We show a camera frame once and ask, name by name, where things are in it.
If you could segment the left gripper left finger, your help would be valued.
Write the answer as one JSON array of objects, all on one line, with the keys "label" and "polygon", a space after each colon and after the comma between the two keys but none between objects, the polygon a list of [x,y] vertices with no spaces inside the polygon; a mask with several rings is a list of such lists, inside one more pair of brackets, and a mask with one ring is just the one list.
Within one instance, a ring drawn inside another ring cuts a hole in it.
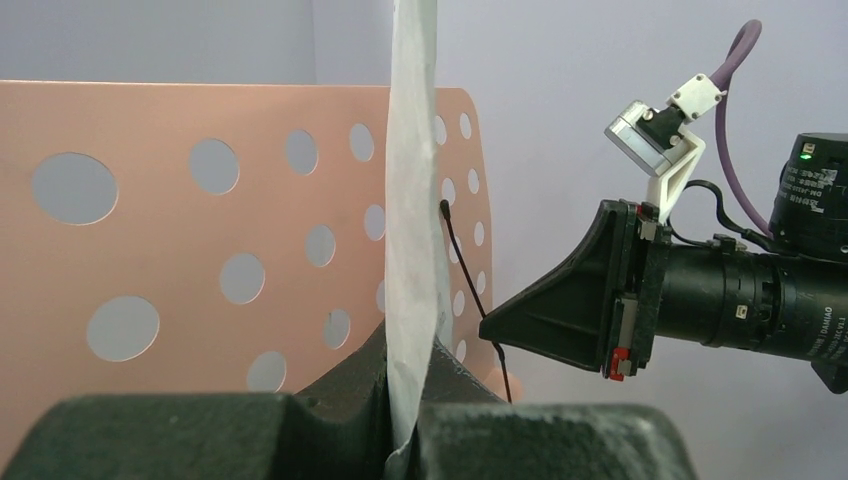
[{"label": "left gripper left finger", "polygon": [[7,479],[378,479],[391,448],[385,330],[296,394],[98,394],[31,428]]}]

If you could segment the pink music stand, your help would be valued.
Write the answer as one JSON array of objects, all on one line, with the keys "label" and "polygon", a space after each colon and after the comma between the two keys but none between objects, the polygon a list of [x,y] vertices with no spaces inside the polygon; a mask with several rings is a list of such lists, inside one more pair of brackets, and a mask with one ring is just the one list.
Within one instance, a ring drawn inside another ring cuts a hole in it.
[{"label": "pink music stand", "polygon": [[382,320],[384,86],[5,81],[1,455],[63,399],[299,391]]}]

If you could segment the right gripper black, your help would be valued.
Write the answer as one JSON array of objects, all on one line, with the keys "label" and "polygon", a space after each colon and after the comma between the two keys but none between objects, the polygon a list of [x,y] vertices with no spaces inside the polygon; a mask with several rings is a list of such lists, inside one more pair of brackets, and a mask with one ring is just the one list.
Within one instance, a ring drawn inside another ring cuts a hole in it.
[{"label": "right gripper black", "polygon": [[479,337],[622,381],[651,359],[671,229],[653,204],[603,200],[576,249],[491,311]]}]

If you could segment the sheet music page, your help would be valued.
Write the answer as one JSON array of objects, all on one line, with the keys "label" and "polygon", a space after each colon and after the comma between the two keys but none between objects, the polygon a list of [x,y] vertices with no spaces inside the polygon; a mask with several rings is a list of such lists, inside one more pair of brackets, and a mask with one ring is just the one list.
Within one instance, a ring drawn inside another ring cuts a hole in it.
[{"label": "sheet music page", "polygon": [[385,334],[394,450],[406,477],[431,351],[452,320],[434,127],[437,4],[397,1],[385,153]]}]

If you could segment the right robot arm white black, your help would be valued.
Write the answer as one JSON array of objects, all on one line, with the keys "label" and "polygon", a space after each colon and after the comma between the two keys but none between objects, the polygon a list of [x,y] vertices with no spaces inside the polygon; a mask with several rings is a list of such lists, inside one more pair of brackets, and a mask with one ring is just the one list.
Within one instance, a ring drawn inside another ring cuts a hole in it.
[{"label": "right robot arm white black", "polygon": [[484,340],[620,381],[656,337],[809,362],[847,389],[847,137],[804,133],[781,175],[764,237],[676,244],[654,206],[604,200],[562,263],[481,322]]}]

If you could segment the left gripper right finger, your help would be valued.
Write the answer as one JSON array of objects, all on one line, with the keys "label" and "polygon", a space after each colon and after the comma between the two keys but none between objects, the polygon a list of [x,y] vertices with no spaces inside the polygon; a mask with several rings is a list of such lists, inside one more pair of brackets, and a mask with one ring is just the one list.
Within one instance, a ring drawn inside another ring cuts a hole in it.
[{"label": "left gripper right finger", "polygon": [[500,400],[433,345],[413,448],[416,479],[695,479],[678,429],[635,404]]}]

